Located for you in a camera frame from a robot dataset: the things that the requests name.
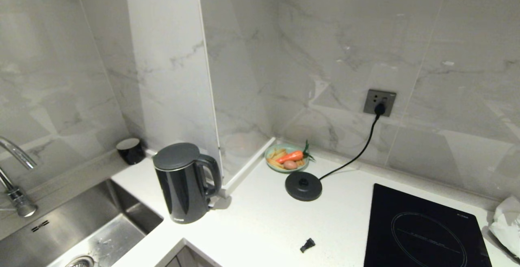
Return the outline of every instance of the black cable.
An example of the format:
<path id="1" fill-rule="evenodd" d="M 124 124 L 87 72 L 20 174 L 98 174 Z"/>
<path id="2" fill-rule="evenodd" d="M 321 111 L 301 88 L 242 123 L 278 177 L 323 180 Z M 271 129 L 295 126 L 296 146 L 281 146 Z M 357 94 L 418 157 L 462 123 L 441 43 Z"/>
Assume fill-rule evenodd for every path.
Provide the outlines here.
<path id="1" fill-rule="evenodd" d="M 375 116 L 375 119 L 374 119 L 374 122 L 372 123 L 372 128 L 370 128 L 370 135 L 368 136 L 368 141 L 366 141 L 366 144 L 364 145 L 364 148 L 361 152 L 359 152 L 359 154 L 353 158 L 351 161 L 345 163 L 345 165 L 342 165 L 340 167 L 338 167 L 337 169 L 334 169 L 333 171 L 327 173 L 325 176 L 322 176 L 320 178 L 320 180 L 326 178 L 327 176 L 329 176 L 330 174 L 333 174 L 335 173 L 336 171 L 340 170 L 340 169 L 343 169 L 344 167 L 346 167 L 347 165 L 353 163 L 354 161 L 356 161 L 356 159 L 358 159 L 362 154 L 363 152 L 366 150 L 366 148 L 368 147 L 369 143 L 370 143 L 370 140 L 372 139 L 372 134 L 374 133 L 374 127 L 375 127 L 375 123 L 377 123 L 377 120 L 379 119 L 379 117 L 385 113 L 385 106 L 384 104 L 378 104 L 376 107 L 375 107 L 375 113 L 376 113 L 376 116 Z"/>

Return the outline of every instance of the kettle handle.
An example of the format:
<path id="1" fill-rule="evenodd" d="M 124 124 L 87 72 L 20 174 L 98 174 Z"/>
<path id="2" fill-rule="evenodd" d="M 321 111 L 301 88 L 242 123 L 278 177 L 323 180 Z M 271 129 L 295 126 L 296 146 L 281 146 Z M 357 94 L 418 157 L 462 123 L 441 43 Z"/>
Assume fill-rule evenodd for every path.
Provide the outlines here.
<path id="1" fill-rule="evenodd" d="M 209 189 L 206 190 L 206 198 L 217 195 L 222 188 L 222 176 L 217 161 L 209 155 L 201 154 L 199 158 L 195 160 L 195 163 L 197 163 L 197 165 L 205 165 L 210 169 L 213 183 L 215 184 L 215 186 L 210 186 Z"/>

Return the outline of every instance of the induction cooktop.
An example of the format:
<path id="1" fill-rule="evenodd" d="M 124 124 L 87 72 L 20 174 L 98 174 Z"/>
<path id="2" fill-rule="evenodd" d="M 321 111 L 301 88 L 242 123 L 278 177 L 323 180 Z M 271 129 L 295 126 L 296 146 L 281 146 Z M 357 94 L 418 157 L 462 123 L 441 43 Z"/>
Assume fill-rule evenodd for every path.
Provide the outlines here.
<path id="1" fill-rule="evenodd" d="M 474 215 L 374 185 L 364 267 L 491 267 Z"/>

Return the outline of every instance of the white cloth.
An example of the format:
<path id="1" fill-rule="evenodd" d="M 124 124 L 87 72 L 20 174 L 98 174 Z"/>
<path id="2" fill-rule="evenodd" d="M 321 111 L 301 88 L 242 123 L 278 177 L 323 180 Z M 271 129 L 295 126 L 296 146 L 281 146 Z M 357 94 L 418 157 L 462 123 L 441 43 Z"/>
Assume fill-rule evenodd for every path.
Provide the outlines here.
<path id="1" fill-rule="evenodd" d="M 489 230 L 515 256 L 520 256 L 520 202 L 514 196 L 504 200 L 494 212 Z"/>

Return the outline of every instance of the wall outlet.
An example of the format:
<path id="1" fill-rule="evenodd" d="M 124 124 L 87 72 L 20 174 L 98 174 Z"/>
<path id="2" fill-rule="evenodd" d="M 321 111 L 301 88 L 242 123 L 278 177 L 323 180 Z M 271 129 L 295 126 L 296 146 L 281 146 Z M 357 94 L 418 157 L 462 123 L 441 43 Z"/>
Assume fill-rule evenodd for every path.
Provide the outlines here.
<path id="1" fill-rule="evenodd" d="M 396 96 L 397 93 L 394 92 L 377 91 L 370 89 L 366 94 L 366 101 L 364 102 L 363 112 L 375 115 L 375 106 L 377 106 L 381 102 L 384 102 L 386 110 L 385 113 L 382 115 L 384 115 L 385 117 L 390 117 L 390 113 L 392 112 L 392 107 L 394 106 Z"/>

